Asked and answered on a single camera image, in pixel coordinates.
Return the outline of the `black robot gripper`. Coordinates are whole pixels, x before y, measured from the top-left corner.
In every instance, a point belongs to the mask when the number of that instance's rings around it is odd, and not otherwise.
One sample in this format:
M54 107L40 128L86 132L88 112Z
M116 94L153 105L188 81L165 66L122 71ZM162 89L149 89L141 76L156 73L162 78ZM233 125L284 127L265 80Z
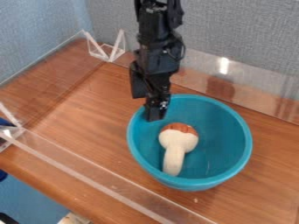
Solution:
M130 94L134 99L145 98L144 114L148 122L164 119L170 102L170 76L178 71L184 58L184 43L173 41L160 48L144 45L134 50L134 60L129 64Z

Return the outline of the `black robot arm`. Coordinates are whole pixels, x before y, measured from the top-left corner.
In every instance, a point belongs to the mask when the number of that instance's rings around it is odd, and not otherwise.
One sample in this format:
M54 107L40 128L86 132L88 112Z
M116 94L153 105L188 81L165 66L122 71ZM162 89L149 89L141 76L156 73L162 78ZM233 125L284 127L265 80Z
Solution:
M148 122L164 118L170 102L170 76L180 69L185 54L182 37L176 28L182 24L180 0L134 0L138 24L134 60L129 64L132 97L145 98Z

